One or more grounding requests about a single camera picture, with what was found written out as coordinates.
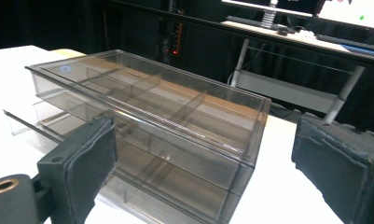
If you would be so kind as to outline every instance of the cable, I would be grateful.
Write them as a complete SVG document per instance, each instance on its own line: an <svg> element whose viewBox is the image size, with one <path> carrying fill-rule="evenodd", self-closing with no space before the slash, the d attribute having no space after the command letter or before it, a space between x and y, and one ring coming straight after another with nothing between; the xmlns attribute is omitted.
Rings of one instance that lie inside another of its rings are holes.
<svg viewBox="0 0 374 224"><path fill-rule="evenodd" d="M285 56L285 55L282 55L282 54L278 54L278 53L270 52L270 51L263 50L263 49L261 49L261 51L262 51L262 52L265 52L265 53L273 54L273 55L276 55L276 56L279 56L279 57L283 57L283 58L286 58L286 59L291 59L291 60L295 60L295 61L302 62L302 63L309 63L309 64L312 64L312 65L317 65L317 66L320 66L320 67L324 67L324 68L332 69L332 70L335 70L335 71L338 71L338 72L344 72L344 73L347 73L347 74L350 73L350 72L348 72L348 71L344 71L344 70L341 70L341 69L338 69L338 68L329 67L329 66L324 66L324 65L321 65L321 64L318 64L318 63L311 63L311 62L303 61L303 60L301 60L301 59L296 59L296 58L288 57L288 56Z"/></svg>
<svg viewBox="0 0 374 224"><path fill-rule="evenodd" d="M107 50L110 50L110 45L108 43L108 31L107 31L107 19L105 16L105 8L103 7L103 21L104 21L104 38Z"/></svg>

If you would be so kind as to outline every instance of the transparent bin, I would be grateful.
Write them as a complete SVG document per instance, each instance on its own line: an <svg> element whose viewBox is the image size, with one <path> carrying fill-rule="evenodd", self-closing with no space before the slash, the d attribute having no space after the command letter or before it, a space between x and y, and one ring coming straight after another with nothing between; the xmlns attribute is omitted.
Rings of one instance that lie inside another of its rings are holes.
<svg viewBox="0 0 374 224"><path fill-rule="evenodd" d="M120 50L27 68L42 100L84 121L114 118L117 197L159 222L230 221L269 99Z"/></svg>

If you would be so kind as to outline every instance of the white table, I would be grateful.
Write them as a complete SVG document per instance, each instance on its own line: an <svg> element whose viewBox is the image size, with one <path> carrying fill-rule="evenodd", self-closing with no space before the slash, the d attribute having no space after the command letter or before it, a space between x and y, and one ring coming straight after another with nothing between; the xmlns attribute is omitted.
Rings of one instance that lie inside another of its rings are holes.
<svg viewBox="0 0 374 224"><path fill-rule="evenodd" d="M43 156L26 139L11 134L4 108L26 107L36 102L35 88L25 65L60 60L54 52L26 46L0 50L0 177L37 174ZM291 152L297 125L269 116L256 170L231 223L341 223L321 193L295 169ZM86 223L143 223L126 211L96 199Z"/></svg>

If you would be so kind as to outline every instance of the compartment divider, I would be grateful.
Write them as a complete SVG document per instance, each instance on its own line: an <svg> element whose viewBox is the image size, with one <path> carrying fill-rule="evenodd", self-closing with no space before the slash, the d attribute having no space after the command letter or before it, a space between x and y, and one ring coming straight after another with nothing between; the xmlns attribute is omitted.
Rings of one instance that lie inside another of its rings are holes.
<svg viewBox="0 0 374 224"><path fill-rule="evenodd" d="M185 104L177 112L175 112L174 115L172 115L172 117L170 118L170 121L180 124L190 113L192 113L196 109L196 107L204 102L206 94L206 91L198 94L195 98L190 100L187 104Z"/></svg>

